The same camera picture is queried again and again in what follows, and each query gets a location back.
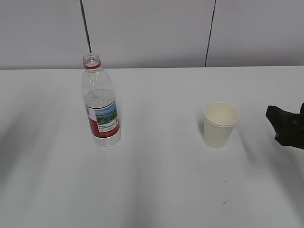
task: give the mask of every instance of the bottle neck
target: bottle neck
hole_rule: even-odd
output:
[[[102,70],[103,70],[102,66],[94,68],[94,69],[88,69],[88,68],[85,67],[85,71],[89,72],[89,73],[94,73],[94,72],[102,71]]]

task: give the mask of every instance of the table surface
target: table surface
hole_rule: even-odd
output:
[[[304,151],[280,146],[268,105],[299,112],[304,67],[108,69],[122,137],[91,136],[82,70],[0,71],[3,228],[302,228]],[[203,109],[240,120],[225,147]]]

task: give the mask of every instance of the paper cup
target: paper cup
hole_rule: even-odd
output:
[[[204,115],[203,139],[206,145],[223,147],[239,119],[238,112],[226,103],[211,103],[205,108]]]

